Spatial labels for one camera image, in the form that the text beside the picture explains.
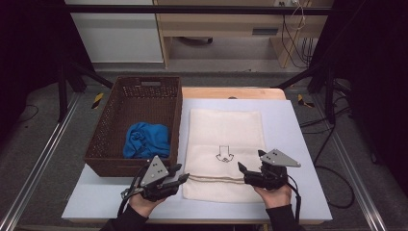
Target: tripod leg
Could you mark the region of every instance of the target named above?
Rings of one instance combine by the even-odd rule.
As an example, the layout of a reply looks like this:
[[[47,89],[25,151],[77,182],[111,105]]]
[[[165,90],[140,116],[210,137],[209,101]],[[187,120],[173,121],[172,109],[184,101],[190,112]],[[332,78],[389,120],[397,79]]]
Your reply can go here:
[[[66,96],[66,80],[64,76],[64,65],[61,66],[61,69],[58,74],[58,91],[60,96],[60,117],[59,122],[63,121],[66,112],[68,111],[68,99]]]
[[[327,79],[326,79],[326,97],[325,97],[325,113],[328,121],[331,124],[335,123],[334,105],[333,105],[333,91],[334,91],[334,78],[333,71],[330,67],[327,69]]]
[[[88,75],[90,78],[94,79],[95,81],[103,84],[105,87],[111,89],[114,84],[106,79],[104,79],[103,77],[97,75],[95,72],[90,71],[86,68],[81,67],[80,65],[76,64],[76,63],[72,63],[71,64],[76,70],[78,70],[79,72]]]
[[[306,69],[306,70],[304,70],[304,71],[298,73],[298,74],[297,74],[296,76],[294,76],[293,78],[291,78],[291,79],[285,81],[284,83],[282,83],[282,84],[280,84],[280,85],[278,85],[278,86],[275,86],[275,87],[271,87],[271,88],[272,88],[272,89],[281,89],[281,90],[284,90],[284,89],[290,87],[291,85],[297,83],[298,81],[300,81],[300,80],[302,80],[302,79],[304,79],[304,78],[313,76],[313,74],[315,73],[316,70],[319,69],[319,67],[320,67],[320,64],[316,64],[316,65],[314,65],[314,66],[311,66],[311,67],[309,67],[308,69]]]

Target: white cabinet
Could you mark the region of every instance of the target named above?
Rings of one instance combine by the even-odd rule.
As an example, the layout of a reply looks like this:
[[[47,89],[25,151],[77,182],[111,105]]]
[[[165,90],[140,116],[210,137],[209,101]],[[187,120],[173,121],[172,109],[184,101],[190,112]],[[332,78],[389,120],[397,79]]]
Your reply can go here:
[[[65,0],[66,4],[152,5],[151,0]],[[154,13],[72,13],[93,63],[162,63]]]

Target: black sleeve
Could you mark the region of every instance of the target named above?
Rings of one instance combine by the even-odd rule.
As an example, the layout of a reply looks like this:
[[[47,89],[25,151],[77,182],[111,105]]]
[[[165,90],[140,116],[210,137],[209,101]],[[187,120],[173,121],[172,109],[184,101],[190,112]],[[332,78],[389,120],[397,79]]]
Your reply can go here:
[[[127,206],[125,212],[117,218],[109,219],[100,231],[137,231],[141,230],[148,218],[138,214]]]
[[[267,209],[273,231],[304,231],[294,219],[292,205]]]

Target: metal rail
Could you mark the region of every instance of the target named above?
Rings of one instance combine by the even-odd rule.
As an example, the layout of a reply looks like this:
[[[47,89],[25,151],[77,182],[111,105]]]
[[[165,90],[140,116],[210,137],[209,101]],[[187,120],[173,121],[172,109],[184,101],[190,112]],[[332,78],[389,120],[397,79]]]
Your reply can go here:
[[[314,102],[316,102],[320,114],[322,116],[325,116],[321,96],[317,97],[316,95],[312,94],[312,97],[314,98]],[[325,122],[326,127],[330,128],[327,120],[325,120]],[[363,211],[364,216],[366,217],[370,229],[372,231],[386,231],[387,228],[385,226],[385,223],[377,208],[375,207],[375,204],[372,201],[369,191],[367,190],[363,180],[361,179],[360,174],[348,157],[347,151],[336,131],[333,133],[332,145],[336,150],[336,154],[344,169],[344,174],[350,180],[350,185],[355,191],[356,199],[360,204],[360,207]]]
[[[69,111],[66,114],[64,120],[57,124],[54,129],[53,134],[51,135],[48,143],[45,145],[41,154],[38,157],[38,160],[30,172],[27,180],[24,183],[24,186],[21,188],[20,193],[15,199],[13,205],[3,217],[0,223],[0,231],[12,231],[18,223],[22,213],[24,212],[25,207],[27,206],[36,186],[47,167],[47,164],[51,157],[54,154],[54,151],[64,134],[65,128],[68,125],[69,121],[72,118],[72,115],[75,112],[81,93],[74,93],[73,97],[69,103]]]
[[[294,14],[333,15],[352,13],[353,9],[305,7],[251,7],[251,6],[173,6],[173,5],[43,5],[45,10],[69,11],[70,13],[200,13],[200,14]]]

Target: black pole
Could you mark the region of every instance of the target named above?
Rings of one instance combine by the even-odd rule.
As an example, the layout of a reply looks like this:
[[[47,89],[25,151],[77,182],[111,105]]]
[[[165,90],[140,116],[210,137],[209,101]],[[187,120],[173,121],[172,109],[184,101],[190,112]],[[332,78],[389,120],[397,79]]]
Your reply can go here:
[[[68,98],[66,96],[66,80],[65,80],[65,66],[61,65],[58,73],[58,93],[60,97],[60,117],[59,122],[62,122],[68,110]]]
[[[103,84],[105,87],[107,87],[108,89],[111,89],[114,84],[111,81],[106,80],[105,78],[101,77],[100,75],[96,74],[93,71],[90,71],[86,68],[83,68],[82,66],[80,66],[77,63],[71,63],[71,65],[78,70],[79,72],[88,75],[90,78],[92,78],[93,80],[96,80],[97,82]]]
[[[271,89],[281,89],[284,90],[288,87],[290,87],[291,85],[297,83],[298,81],[307,78],[307,77],[311,77],[315,74],[315,72],[317,70],[319,70],[322,67],[321,63],[315,64],[313,66],[310,66],[309,68],[307,68],[306,70],[296,74],[293,78],[281,83],[280,85],[277,86],[273,86],[270,87]]]
[[[352,9],[249,6],[173,6],[173,5],[43,5],[44,9],[70,13],[202,13],[202,14],[294,14],[332,15],[349,13]]]
[[[333,91],[334,91],[334,74],[330,66],[327,67],[326,77],[326,93],[324,98],[324,112],[327,120],[334,124],[336,122],[336,115],[334,114],[333,105]]]

